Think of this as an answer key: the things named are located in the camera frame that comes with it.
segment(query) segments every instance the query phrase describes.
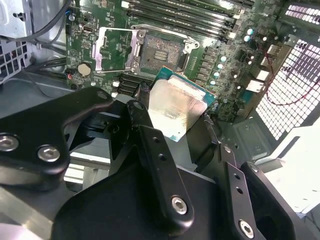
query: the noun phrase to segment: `black cable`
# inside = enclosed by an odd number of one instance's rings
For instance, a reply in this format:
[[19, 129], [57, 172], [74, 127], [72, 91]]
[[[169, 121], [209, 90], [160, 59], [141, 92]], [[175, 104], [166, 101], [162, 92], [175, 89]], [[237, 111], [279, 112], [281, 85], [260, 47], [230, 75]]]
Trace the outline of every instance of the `black cable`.
[[42, 75], [42, 76], [49, 77], [49, 78], [54, 78], [54, 79], [62, 81], [62, 82], [67, 82], [66, 75], [63, 73], [59, 73], [59, 72], [35, 70], [35, 71], [30, 71], [30, 73]]
[[14, 42], [33, 41], [34, 39], [36, 39], [36, 38], [42, 36], [43, 34], [45, 34], [46, 32], [48, 32], [50, 29], [52, 29], [57, 24], [59, 19], [61, 19], [62, 16], [65, 15], [71, 2], [72, 2], [72, 0], [67, 0], [67, 2], [63, 5], [63, 7], [60, 9], [60, 11], [57, 13], [57, 15], [47, 25], [45, 25], [43, 28], [41, 28], [39, 31], [36, 31], [32, 35], [25, 36], [25, 37], [19, 37], [19, 38], [1, 36], [1, 38], [6, 39], [6, 40], [10, 40], [10, 41], [14, 41]]
[[33, 85], [35, 86], [35, 88], [45, 97], [50, 98], [50, 99], [54, 99], [53, 96], [49, 96], [47, 94], [44, 93], [44, 91], [42, 91], [42, 89], [39, 87], [39, 85], [34, 81], [34, 79], [30, 76], [29, 72], [25, 71], [24, 69], [22, 70], [22, 72], [25, 73], [25, 75], [31, 80], [31, 82], [33, 83]]
[[40, 41], [40, 40], [38, 40], [38, 39], [34, 39], [37, 43], [40, 43], [43, 47], [44, 46], [47, 46], [47, 45], [52, 45], [52, 44], [54, 44], [57, 40], [58, 40], [58, 38], [60, 37], [60, 35], [61, 35], [61, 32], [62, 32], [62, 30], [64, 29], [64, 26], [66, 25], [66, 19], [67, 19], [67, 17], [66, 17], [66, 15], [64, 15], [64, 17], [63, 17], [63, 20], [62, 20], [62, 23], [61, 23], [61, 26], [60, 26], [60, 28], [59, 28], [59, 31], [58, 31], [58, 33], [56, 34], [56, 36], [54, 37], [54, 39], [52, 39], [51, 41], [49, 41], [49, 42], [44, 42], [44, 41]]
[[66, 63], [67, 63], [66, 61], [67, 61], [66, 57], [52, 59], [52, 60], [48, 60], [48, 61], [44, 61], [44, 62], [30, 65], [30, 66], [26, 67], [24, 70], [30, 72], [30, 71], [41, 69], [41, 68], [50, 68], [50, 66], [55, 65], [55, 64], [66, 65]]
[[[30, 43], [33, 44], [33, 45], [37, 45], [36, 41], [31, 41]], [[67, 54], [66, 50], [63, 50], [63, 49], [58, 48], [58, 47], [53, 46], [53, 45], [42, 45], [42, 48], [52, 50], [52, 51], [54, 51], [54, 52], [56, 52], [58, 54], [64, 55], [64, 56]]]
[[37, 70], [37, 69], [48, 69], [48, 68], [64, 67], [64, 66], [66, 66], [66, 64], [67, 63], [65, 61], [62, 61], [62, 62], [46, 64], [46, 65], [44, 65], [42, 67], [33, 67], [31, 65], [30, 68], [27, 69], [27, 71], [30, 72], [32, 70]]

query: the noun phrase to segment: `ventilation grille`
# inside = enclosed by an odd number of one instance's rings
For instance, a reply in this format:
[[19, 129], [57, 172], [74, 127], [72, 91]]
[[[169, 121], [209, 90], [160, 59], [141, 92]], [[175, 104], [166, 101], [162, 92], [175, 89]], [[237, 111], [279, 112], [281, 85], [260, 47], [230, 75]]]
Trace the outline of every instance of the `ventilation grille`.
[[285, 15], [296, 19], [301, 19], [308, 23], [320, 24], [320, 10], [304, 6], [290, 5]]
[[30, 43], [0, 40], [0, 84], [30, 64]]
[[[320, 48], [299, 40], [275, 76], [268, 95], [279, 104], [301, 98], [320, 78]], [[256, 108], [257, 113], [278, 140], [284, 132], [299, 127], [320, 101], [320, 84], [296, 104], [277, 106], [266, 94]]]

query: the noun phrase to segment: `black plastic bracket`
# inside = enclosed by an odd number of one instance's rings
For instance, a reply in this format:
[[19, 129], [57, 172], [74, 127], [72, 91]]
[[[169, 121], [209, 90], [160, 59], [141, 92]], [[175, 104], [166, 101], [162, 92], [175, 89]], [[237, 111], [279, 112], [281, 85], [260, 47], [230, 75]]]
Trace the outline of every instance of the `black plastic bracket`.
[[240, 169], [247, 180], [256, 224], [267, 239], [316, 240], [261, 169], [250, 162]]
[[236, 167], [234, 153], [228, 146], [218, 142], [210, 121], [204, 121], [204, 124], [210, 142], [217, 143], [217, 146], [213, 160], [201, 174], [214, 179], [220, 188], [221, 228], [226, 230], [223, 234], [228, 235], [228, 239], [265, 240], [256, 226], [246, 178]]
[[[70, 162], [65, 135], [77, 131], [64, 128], [105, 111], [112, 102], [100, 88], [89, 87], [0, 119], [0, 136], [18, 141], [15, 149], [0, 151], [0, 184], [33, 190], [57, 187]], [[39, 149], [46, 146], [58, 151], [57, 160], [39, 158]]]
[[[138, 101], [127, 103], [132, 130], [138, 148], [140, 162], [149, 173], [159, 203], [164, 226], [171, 236], [183, 234], [191, 227], [195, 212], [186, 188], [170, 153], [165, 137], [154, 129], [146, 107]], [[178, 197], [186, 204], [186, 212], [180, 214], [173, 207], [173, 198]]]

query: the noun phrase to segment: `screw hole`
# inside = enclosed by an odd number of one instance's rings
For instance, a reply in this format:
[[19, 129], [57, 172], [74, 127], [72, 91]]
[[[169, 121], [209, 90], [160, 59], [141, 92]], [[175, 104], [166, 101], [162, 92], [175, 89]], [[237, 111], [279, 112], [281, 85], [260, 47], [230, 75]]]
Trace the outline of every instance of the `screw hole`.
[[71, 84], [71, 89], [72, 90], [76, 90], [78, 88], [78, 86], [76, 84]]
[[119, 131], [119, 126], [118, 125], [111, 125], [109, 128], [108, 128], [108, 131], [109, 133], [111, 134], [115, 134]]
[[99, 98], [102, 98], [102, 99], [107, 99], [108, 98], [108, 96], [102, 91], [98, 91], [97, 94], [98, 94]]
[[247, 233], [251, 233], [250, 228], [248, 228], [247, 226], [244, 226], [244, 230], [245, 230]]
[[157, 137], [155, 137], [155, 136], [152, 138], [152, 140], [153, 140], [155, 143], [157, 143], [157, 144], [160, 143], [159, 138], [157, 138]]
[[244, 192], [242, 191], [242, 189], [241, 189], [241, 188], [236, 187], [236, 190], [238, 191], [238, 193], [240, 193], [240, 194], [244, 194]]
[[134, 105], [137, 109], [140, 109], [140, 110], [144, 109], [144, 106], [142, 106], [142, 104], [141, 104], [140, 102], [135, 101], [135, 102], [133, 103], [133, 105]]
[[162, 153], [160, 153], [160, 154], [158, 155], [158, 158], [159, 158], [161, 161], [167, 160], [166, 156], [163, 155]]

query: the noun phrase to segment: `ram slot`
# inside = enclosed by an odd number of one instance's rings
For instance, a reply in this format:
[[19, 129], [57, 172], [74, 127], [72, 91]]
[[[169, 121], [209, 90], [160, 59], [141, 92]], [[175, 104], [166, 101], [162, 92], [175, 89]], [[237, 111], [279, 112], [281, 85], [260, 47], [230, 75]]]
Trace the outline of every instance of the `ram slot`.
[[188, 31], [190, 33], [196, 33], [200, 34], [206, 37], [214, 38], [214, 39], [219, 39], [221, 41], [226, 41], [226, 38], [224, 34], [221, 34], [218, 31], [213, 31], [211, 29], [206, 29], [204, 27], [200, 27], [197, 25], [191, 25], [187, 22], [183, 22], [180, 20], [176, 20], [174, 18], [166, 17], [163, 15], [157, 15], [154, 12], [151, 12], [147, 14], [145, 11], [141, 11], [139, 9], [134, 9], [130, 8], [130, 11], [128, 12], [128, 15], [132, 15], [134, 17], [137, 17], [139, 19], [146, 19], [151, 22], [158, 22], [166, 26], [174, 27], [174, 28], [179, 28], [181, 30]]
[[202, 27], [204, 29], [212, 30], [217, 34], [225, 34], [226, 33], [226, 26], [220, 23], [215, 23], [215, 22], [209, 22], [205, 19], [201, 19], [200, 17], [192, 16], [190, 14], [188, 15], [181, 15], [180, 12], [163, 8], [161, 6], [158, 6], [156, 4], [150, 3], [149, 6], [145, 5], [140, 5], [140, 4], [135, 4], [133, 5], [135, 9], [141, 10], [142, 12], [147, 12], [147, 11], [152, 11], [153, 13], [157, 13], [159, 15], [171, 17], [175, 20], [181, 20], [185, 23], [188, 23], [192, 25], [194, 28], [196, 27]]
[[177, 10], [172, 6], [163, 6], [158, 3], [154, 3], [153, 0], [144, 1], [132, 1], [131, 6], [142, 11], [151, 11], [152, 9], [159, 14], [167, 15], [176, 19], [181, 19], [185, 22], [190, 22], [192, 24], [200, 25], [204, 28], [220, 31], [221, 29], [226, 29], [230, 22], [223, 20], [221, 18], [214, 18], [212, 16], [202, 17], [189, 13], [183, 10]]
[[146, 1], [159, 4], [164, 7], [173, 8], [175, 10], [180, 10], [182, 12], [186, 12], [189, 14], [194, 14], [199, 17], [204, 17], [212, 21], [213, 20], [215, 21], [222, 20], [222, 21], [228, 21], [228, 22], [234, 21], [234, 19], [232, 18], [234, 14], [230, 14], [230, 13], [226, 14], [225, 12], [221, 12], [221, 11], [220, 12], [212, 11], [206, 8], [189, 5], [186, 2], [180, 2], [176, 0], [146, 0]]
[[204, 2], [201, 0], [190, 0], [188, 1], [188, 3], [190, 3], [191, 5], [196, 5], [198, 6], [199, 4], [203, 4], [206, 6], [210, 6], [212, 8], [223, 8], [221, 5], [227, 5], [227, 4], [236, 4], [239, 6], [243, 6], [246, 8], [252, 8], [254, 5], [254, 1], [250, 1], [250, 0], [211, 0], [210, 3], [208, 2]]

